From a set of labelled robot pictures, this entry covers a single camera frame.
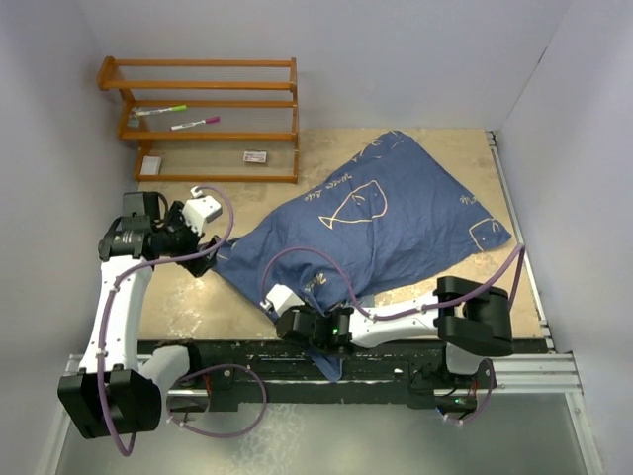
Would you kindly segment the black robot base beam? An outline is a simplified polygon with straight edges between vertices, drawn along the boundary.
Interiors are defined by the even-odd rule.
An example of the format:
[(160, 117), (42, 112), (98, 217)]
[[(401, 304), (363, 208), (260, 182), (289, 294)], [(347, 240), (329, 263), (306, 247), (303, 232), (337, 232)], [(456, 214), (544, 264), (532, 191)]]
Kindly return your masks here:
[(444, 343), (400, 340), (317, 365), (305, 350), (281, 340), (207, 339), (196, 343), (202, 376), (178, 383), (172, 398), (202, 402), (211, 412), (234, 412), (241, 404), (404, 405), (457, 414), (475, 408), (477, 390), (501, 384), (502, 358), (477, 361), (473, 374), (450, 369)]

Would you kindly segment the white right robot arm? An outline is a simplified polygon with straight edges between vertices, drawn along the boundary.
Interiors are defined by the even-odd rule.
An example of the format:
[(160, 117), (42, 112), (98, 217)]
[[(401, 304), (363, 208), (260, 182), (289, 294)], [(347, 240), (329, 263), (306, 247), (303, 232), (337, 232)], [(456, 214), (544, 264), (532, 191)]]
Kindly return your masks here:
[(326, 380), (343, 376), (343, 359), (397, 340), (433, 336), (446, 344), (441, 379), (451, 387), (471, 380), (486, 357), (513, 354), (510, 310), (515, 290), (454, 276), (436, 289), (382, 307), (337, 304), (321, 314), (292, 289), (276, 284), (264, 304), (275, 317), (277, 336), (305, 349)]

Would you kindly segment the blue pillowcase with yellow drawings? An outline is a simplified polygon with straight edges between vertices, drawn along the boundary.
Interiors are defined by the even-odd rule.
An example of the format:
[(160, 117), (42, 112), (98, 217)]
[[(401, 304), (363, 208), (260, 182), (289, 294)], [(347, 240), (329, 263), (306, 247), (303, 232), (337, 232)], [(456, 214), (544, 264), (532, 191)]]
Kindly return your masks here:
[(253, 304), (275, 284), (320, 311), (499, 248), (510, 232), (413, 138), (387, 132), (223, 244), (214, 271)]

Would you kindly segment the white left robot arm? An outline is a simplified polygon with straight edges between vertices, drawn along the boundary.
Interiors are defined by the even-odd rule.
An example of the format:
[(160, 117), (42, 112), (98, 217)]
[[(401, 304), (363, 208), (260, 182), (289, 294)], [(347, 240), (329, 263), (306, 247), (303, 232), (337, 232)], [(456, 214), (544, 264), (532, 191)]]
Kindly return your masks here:
[(93, 329), (75, 373), (57, 396), (86, 439), (136, 436), (157, 428), (168, 390), (192, 388), (204, 374), (190, 339), (160, 344), (146, 362), (137, 354), (145, 294), (159, 265), (176, 263), (195, 277), (212, 266), (223, 237), (204, 241), (204, 227), (230, 208), (196, 186), (185, 202), (160, 192), (131, 192), (98, 243), (101, 290)]

